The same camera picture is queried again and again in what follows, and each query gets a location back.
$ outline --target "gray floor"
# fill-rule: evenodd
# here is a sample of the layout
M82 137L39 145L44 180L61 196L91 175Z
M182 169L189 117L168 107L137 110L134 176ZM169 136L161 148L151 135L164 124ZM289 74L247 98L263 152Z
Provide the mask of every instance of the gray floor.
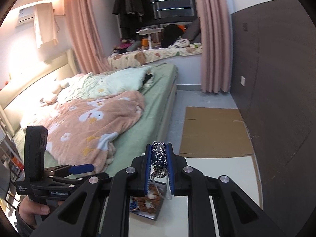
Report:
M236 109L229 93L203 93L201 91L177 91L166 142L171 142L173 152L179 154L186 107Z

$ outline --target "cushion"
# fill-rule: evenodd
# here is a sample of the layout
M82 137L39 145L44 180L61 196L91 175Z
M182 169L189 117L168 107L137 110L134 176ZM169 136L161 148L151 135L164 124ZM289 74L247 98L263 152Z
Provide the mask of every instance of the cushion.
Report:
M192 41L200 32L200 18L197 18L191 23L186 32L182 35L182 38Z
M191 43L202 43L201 32L191 41Z

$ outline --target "brown wall panel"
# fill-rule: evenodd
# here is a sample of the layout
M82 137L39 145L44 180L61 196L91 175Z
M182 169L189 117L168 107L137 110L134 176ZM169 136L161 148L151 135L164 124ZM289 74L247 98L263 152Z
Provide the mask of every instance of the brown wall panel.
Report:
M243 114L257 157L263 189L263 207L289 235L304 225L316 205L316 28L298 0L274 0L238 11L233 15L235 36L243 20L258 22L256 72L250 86L236 84L246 67L246 56L234 39L231 93Z
M250 7L232 14L234 67L231 93L244 119L249 110L259 59L259 28L254 9ZM240 83L241 76L246 79L245 86Z

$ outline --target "small table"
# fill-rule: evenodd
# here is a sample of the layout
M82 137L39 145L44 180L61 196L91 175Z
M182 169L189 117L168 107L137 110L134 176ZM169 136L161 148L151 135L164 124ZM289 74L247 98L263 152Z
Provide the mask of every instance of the small table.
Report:
M154 34L154 33L160 33L162 31L162 28L145 28L142 29L140 31L138 31L137 33L141 36L141 35L148 35L148 46L149 46L149 50L152 49L152 44L151 44L151 36L150 34Z

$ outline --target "pink curtain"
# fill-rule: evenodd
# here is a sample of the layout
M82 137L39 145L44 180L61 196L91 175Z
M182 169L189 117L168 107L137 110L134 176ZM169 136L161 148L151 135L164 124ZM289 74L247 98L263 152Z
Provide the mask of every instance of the pink curtain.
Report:
M229 91L230 19L226 0L196 0L202 34L202 91Z
M111 69L94 19L91 0L64 0L66 22L82 73Z

